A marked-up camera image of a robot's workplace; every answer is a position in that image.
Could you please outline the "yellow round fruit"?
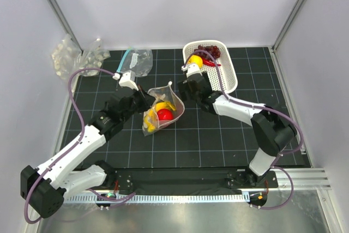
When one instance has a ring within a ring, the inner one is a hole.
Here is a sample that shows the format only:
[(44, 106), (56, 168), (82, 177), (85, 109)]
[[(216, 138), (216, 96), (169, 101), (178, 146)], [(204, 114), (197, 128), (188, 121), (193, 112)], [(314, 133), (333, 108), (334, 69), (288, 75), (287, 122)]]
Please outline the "yellow round fruit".
[(199, 68), (202, 68), (203, 66), (203, 60), (200, 56), (198, 55), (192, 55), (189, 60), (188, 60), (189, 64), (195, 63)]

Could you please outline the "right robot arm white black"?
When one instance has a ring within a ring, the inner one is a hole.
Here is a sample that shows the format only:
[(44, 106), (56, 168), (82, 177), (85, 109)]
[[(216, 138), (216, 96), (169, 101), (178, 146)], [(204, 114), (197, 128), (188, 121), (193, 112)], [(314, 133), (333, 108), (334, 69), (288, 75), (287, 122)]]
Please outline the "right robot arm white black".
[(246, 168), (245, 182), (251, 187), (259, 187), (282, 150), (297, 135), (291, 119), (264, 104), (236, 99), (223, 90), (213, 90), (206, 72), (192, 74), (177, 85), (183, 101), (193, 100), (205, 112), (233, 118), (252, 127), (258, 150)]

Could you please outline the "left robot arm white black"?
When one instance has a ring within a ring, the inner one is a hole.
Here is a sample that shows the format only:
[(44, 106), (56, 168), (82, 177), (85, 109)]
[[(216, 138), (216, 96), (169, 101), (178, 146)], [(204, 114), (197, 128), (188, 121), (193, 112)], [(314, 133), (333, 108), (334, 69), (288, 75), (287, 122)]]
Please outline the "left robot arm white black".
[(116, 170), (104, 160), (75, 174), (72, 171), (123, 130), (133, 114), (148, 111), (154, 101), (153, 96), (141, 89), (115, 92), (71, 143), (37, 168), (26, 166), (20, 174), (26, 221), (33, 223), (28, 216), (30, 207), (41, 218), (48, 218), (59, 210), (65, 199), (75, 194), (93, 187), (112, 188), (117, 180)]

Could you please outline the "yellow banana bunch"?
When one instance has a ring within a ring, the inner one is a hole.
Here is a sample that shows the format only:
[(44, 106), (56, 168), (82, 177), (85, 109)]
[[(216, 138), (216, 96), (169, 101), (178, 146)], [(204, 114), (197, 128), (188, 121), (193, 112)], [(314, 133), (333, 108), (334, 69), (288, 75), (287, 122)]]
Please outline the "yellow banana bunch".
[(156, 103), (143, 117), (143, 127), (149, 132), (155, 132), (162, 124), (175, 118), (176, 107), (169, 101)]

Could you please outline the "red apple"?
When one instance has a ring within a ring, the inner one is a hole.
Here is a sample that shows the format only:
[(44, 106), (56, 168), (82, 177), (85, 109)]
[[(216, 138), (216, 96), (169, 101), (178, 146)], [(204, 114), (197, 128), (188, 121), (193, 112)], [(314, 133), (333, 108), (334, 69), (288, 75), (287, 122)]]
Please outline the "red apple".
[(157, 116), (160, 121), (171, 121), (174, 119), (172, 111), (166, 108), (158, 110)]

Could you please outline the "polka dot zip bag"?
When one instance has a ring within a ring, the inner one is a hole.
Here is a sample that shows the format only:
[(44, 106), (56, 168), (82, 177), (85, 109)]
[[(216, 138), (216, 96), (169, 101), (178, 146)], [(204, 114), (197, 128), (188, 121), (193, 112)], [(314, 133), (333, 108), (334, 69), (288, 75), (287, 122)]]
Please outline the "polka dot zip bag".
[(151, 88), (148, 94), (155, 101), (143, 114), (144, 136), (149, 136), (175, 123), (185, 111), (184, 103), (172, 89), (172, 81), (169, 81), (166, 86)]

